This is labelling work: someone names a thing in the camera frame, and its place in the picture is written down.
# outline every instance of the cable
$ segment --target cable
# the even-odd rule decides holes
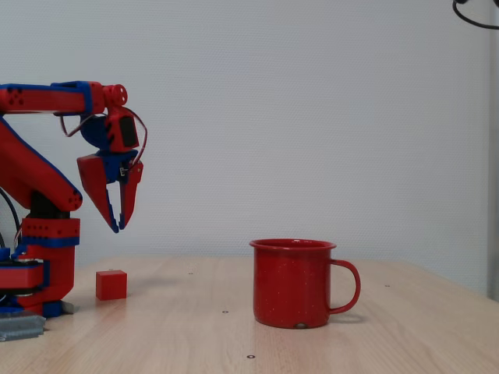
[[[454,13],[463,21],[466,21],[467,23],[472,24],[473,26],[481,27],[483,29],[488,29],[488,30],[499,30],[499,26],[495,25],[486,25],[485,23],[479,23],[476,21],[473,21],[472,19],[468,18],[464,14],[462,14],[459,9],[458,9],[458,4],[457,2],[452,2],[452,8],[454,9]]]
[[[133,160],[133,162],[132,162],[132,166],[130,167],[130,168],[133,168],[133,166],[135,166],[140,161],[140,158],[142,157],[142,153],[146,149],[146,144],[147,144],[147,127],[144,125],[144,123],[142,122],[142,119],[140,119],[140,117],[137,115],[137,113],[135,111],[133,111],[132,109],[128,109],[128,108],[125,108],[125,109],[127,111],[129,111],[130,113],[132,113],[133,116],[139,120],[139,122],[142,125],[143,130],[144,130],[143,141],[142,141],[142,148],[140,148],[140,152],[137,154],[137,156],[135,157],[135,160]]]
[[[21,243],[21,241],[20,241],[21,240],[20,239],[20,237],[21,237],[21,230],[22,230],[22,228],[19,228],[19,230],[17,230],[17,232],[16,232],[16,236],[14,237],[14,248],[16,247],[16,242],[18,244]]]
[[[14,204],[12,204],[12,201],[10,200],[9,195],[7,195],[7,193],[3,189],[0,189],[0,195],[2,195],[2,197],[7,202],[7,205],[9,205],[10,211],[12,212],[12,216],[14,217],[14,222],[16,224],[16,230],[17,231],[20,230],[21,225],[19,223],[19,217],[17,216],[16,208],[14,207]],[[2,247],[5,247],[5,241],[3,240],[2,234],[0,234],[0,245]]]
[[[88,117],[86,117],[84,120],[82,120],[82,122],[80,122],[80,124],[75,127],[73,130],[71,130],[70,133],[67,132],[67,130],[65,129],[65,124],[64,124],[64,116],[60,116],[59,117],[59,121],[61,122],[61,127],[62,127],[62,131],[64,132],[64,134],[70,138],[71,136],[75,135],[77,132],[79,132],[81,130],[81,128],[83,127],[83,125],[85,125],[85,123],[91,119],[93,117],[93,115],[89,115]]]
[[[10,201],[9,195],[5,193],[3,189],[0,189],[0,195],[3,196],[7,204],[9,205],[10,211],[12,212],[12,216],[14,217],[14,222],[16,223],[16,230],[19,230],[21,225],[19,224],[19,217],[17,217],[17,212],[16,208],[14,207],[14,204],[12,204],[12,201]]]
[[[142,125],[143,127],[143,130],[144,130],[144,135],[143,135],[143,142],[142,142],[142,148],[140,148],[140,151],[139,153],[136,155],[135,157],[135,160],[133,160],[132,162],[132,166],[131,168],[133,168],[133,166],[135,166],[139,161],[140,161],[140,158],[142,157],[142,153],[144,152],[144,150],[146,149],[146,143],[147,143],[147,127],[144,125],[144,123],[142,122],[142,119],[140,119],[140,117],[138,116],[138,114],[133,111],[132,109],[128,109],[126,107],[124,107],[127,111],[129,111],[130,113],[132,113],[132,115],[137,118],[140,122],[140,124]],[[83,125],[85,125],[85,123],[89,120],[93,118],[93,115],[89,115],[88,117],[86,117],[84,120],[82,120],[82,122],[80,122],[80,124],[75,127],[73,130],[71,130],[71,132],[68,132],[65,128],[65,123],[64,123],[64,116],[60,116],[59,117],[59,121],[61,122],[61,127],[62,127],[62,131],[64,132],[64,134],[70,138],[71,136],[75,135],[77,132],[79,132],[81,130],[81,128],[83,127]]]

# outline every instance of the table surface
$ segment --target table surface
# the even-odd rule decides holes
[[[106,259],[77,272],[77,314],[0,343],[0,372],[499,373],[499,303],[406,263],[353,263],[351,311],[282,330],[253,318],[251,258]],[[128,273],[127,299],[95,298],[95,272],[109,269]],[[331,278],[333,305],[345,303],[352,275],[335,266]]]

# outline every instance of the red robotic arm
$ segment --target red robotic arm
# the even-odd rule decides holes
[[[139,146],[135,115],[123,107],[127,99],[127,92],[122,85],[102,86],[97,82],[0,86],[0,113],[45,112],[61,118],[68,115],[82,118],[83,124],[78,129],[81,129],[83,138],[99,148],[95,155],[78,159],[83,187],[115,232],[118,232],[119,227],[109,204],[106,185],[120,182],[122,216],[119,226],[123,229],[132,215],[136,185],[143,170],[134,150]],[[108,113],[104,117],[93,116],[103,113],[105,109]],[[30,209],[31,196],[36,189],[60,210],[73,211],[80,207],[81,195],[73,195],[76,189],[60,172],[53,167],[48,168],[48,161],[25,144],[11,128],[0,129],[0,133],[0,154],[4,160],[11,161],[11,172],[0,175],[0,185],[15,200]]]
[[[118,232],[133,212],[143,171],[140,156],[147,140],[144,126],[146,133],[138,152],[135,119],[143,123],[123,106],[126,101],[127,92],[121,85],[80,81],[50,86],[0,85],[0,187],[30,210],[21,225],[22,243],[12,255],[0,250],[0,312],[62,313],[61,299],[73,288],[74,249],[80,243],[80,220],[69,214],[80,208],[83,200],[78,189],[24,142],[3,116],[52,113],[60,117],[67,136],[80,131],[99,149],[77,160],[80,177],[108,225]],[[81,119],[80,125],[67,133],[64,117],[70,115]],[[113,182],[119,182],[122,197],[119,224],[106,188]]]

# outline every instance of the red cube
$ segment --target red cube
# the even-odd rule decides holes
[[[126,273],[124,271],[98,271],[95,274],[95,284],[95,295],[99,300],[126,298]]]

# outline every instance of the red mug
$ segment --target red mug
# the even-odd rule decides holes
[[[359,300],[359,272],[348,261],[331,258],[336,244],[263,239],[250,245],[255,248],[253,311],[258,322],[285,329],[319,327]],[[356,280],[353,299],[339,308],[330,306],[331,265],[346,267]]]

